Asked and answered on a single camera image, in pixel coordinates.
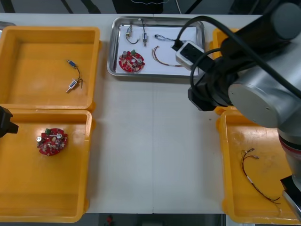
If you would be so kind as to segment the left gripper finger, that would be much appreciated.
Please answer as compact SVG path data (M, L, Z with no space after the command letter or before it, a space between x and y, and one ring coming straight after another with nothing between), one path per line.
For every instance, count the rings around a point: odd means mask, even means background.
M17 134L19 126L11 123L8 126L1 126L0 127L0 138L4 137L7 133L9 134Z
M12 113L4 108L0 107L0 125L1 126L11 126L12 122L10 121L11 118L13 117Z

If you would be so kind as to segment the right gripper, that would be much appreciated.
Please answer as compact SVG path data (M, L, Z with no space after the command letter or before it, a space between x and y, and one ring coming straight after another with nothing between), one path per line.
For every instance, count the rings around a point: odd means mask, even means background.
M213 60L209 56L215 52L198 54L190 71L188 98L201 111L232 106L228 89L238 79L238 73L224 71L227 61L223 57Z

